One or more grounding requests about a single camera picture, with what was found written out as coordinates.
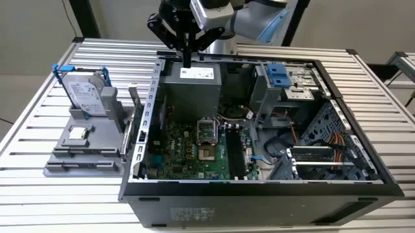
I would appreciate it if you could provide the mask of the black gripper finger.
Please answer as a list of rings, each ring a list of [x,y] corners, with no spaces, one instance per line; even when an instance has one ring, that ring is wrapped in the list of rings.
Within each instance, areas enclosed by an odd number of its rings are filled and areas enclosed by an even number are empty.
[[[219,39],[224,33],[224,28],[210,29],[200,37],[196,38],[196,33],[190,32],[187,39],[187,67],[191,67],[191,57],[192,53],[203,51],[212,44],[212,42]]]
[[[183,31],[180,19],[176,16],[174,16],[172,24],[175,33],[172,33],[166,27],[160,14],[152,14],[147,21],[150,30],[166,44],[166,46],[182,53],[183,67],[187,67],[186,32]]]

